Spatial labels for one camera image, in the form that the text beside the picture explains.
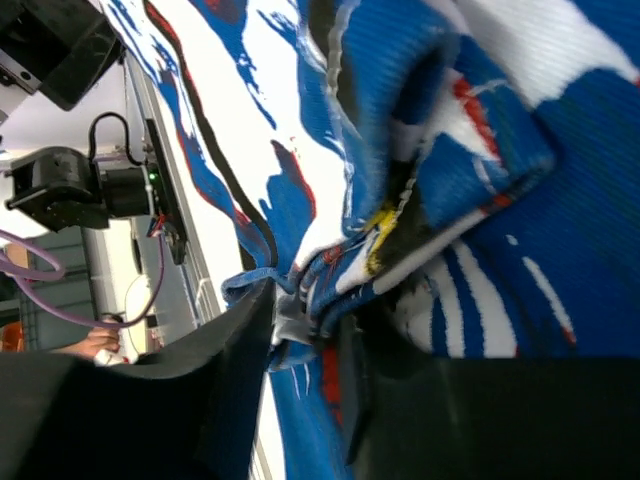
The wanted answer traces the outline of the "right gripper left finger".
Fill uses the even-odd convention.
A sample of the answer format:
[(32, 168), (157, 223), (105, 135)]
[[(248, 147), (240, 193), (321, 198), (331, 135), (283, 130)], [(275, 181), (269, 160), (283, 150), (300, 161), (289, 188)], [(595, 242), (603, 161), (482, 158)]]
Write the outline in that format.
[(5, 479), (245, 479), (274, 284), (135, 364), (1, 357)]

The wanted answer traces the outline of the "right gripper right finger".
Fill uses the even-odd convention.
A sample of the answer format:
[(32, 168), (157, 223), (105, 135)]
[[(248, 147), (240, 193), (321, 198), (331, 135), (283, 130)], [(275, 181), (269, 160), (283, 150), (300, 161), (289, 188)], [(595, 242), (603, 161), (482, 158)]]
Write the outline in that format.
[(339, 334), (358, 479), (635, 479), (634, 359), (431, 357), (381, 320)]

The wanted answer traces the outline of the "blue patterned trousers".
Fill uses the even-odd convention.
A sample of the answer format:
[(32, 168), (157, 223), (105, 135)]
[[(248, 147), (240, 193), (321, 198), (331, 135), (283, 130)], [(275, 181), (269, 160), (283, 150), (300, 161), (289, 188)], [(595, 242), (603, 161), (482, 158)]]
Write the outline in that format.
[(639, 364), (635, 1), (105, 1), (204, 200), (234, 306), (275, 286), (289, 479), (346, 460), (339, 334)]

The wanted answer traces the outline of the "person hand in background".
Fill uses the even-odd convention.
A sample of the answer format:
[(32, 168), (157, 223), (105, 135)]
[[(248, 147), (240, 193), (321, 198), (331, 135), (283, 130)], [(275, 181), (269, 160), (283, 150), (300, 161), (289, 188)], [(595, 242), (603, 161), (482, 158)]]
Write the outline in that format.
[(53, 350), (53, 353), (74, 355), (92, 360), (102, 351), (118, 353), (120, 337), (116, 330), (94, 328), (81, 341)]

